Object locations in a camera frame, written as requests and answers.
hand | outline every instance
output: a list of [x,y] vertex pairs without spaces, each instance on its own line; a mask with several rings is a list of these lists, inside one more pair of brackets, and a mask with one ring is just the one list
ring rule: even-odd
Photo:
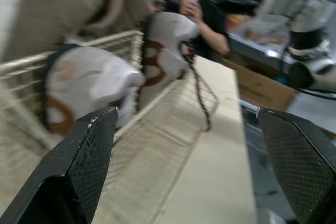
[[186,14],[193,22],[197,24],[203,22],[203,12],[199,3],[186,1],[183,3],[183,9],[183,13]]

table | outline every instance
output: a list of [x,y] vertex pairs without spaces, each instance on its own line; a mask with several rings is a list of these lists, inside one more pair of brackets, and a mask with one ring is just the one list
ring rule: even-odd
[[213,128],[196,146],[160,224],[255,224],[235,73],[201,57],[196,68],[220,104],[213,116]]
[[[333,22],[332,26],[335,28],[335,32],[332,36],[334,36],[336,40],[336,22]],[[232,47],[232,51],[234,52],[274,69],[279,68],[279,55],[269,54],[269,50],[264,46],[261,46],[253,41],[243,39],[235,34],[230,34],[230,45]],[[332,56],[336,59],[336,49],[334,50],[334,54]],[[293,59],[286,57],[285,68],[293,62]],[[300,93],[288,107],[287,112],[305,118],[320,128],[336,134],[336,101],[320,99]]]

cardboard box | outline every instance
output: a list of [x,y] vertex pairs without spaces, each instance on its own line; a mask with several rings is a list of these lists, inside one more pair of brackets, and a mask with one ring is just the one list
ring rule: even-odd
[[296,94],[296,90],[231,61],[223,60],[223,65],[236,70],[240,98],[253,105],[285,112]]

plastic container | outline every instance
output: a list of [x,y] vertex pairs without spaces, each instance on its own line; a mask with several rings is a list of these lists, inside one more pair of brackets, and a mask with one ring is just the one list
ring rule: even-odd
[[276,31],[286,30],[287,18],[276,15],[264,15],[247,20],[242,31],[245,39],[256,40]]

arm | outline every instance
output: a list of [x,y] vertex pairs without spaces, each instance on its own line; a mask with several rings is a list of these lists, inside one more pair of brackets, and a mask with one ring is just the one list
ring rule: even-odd
[[[209,25],[207,25],[203,20],[203,12],[199,3],[189,2],[185,3],[185,9],[187,13],[191,14],[191,19],[198,24],[201,31],[201,36],[208,43],[208,45],[219,52],[222,55],[228,54],[230,49],[226,37],[214,31]],[[218,20],[216,16],[212,17],[212,23],[224,23],[224,20]]]
[[223,34],[216,33],[204,22],[198,23],[198,27],[200,28],[201,36],[212,49],[221,55],[226,55],[230,52],[227,39]]

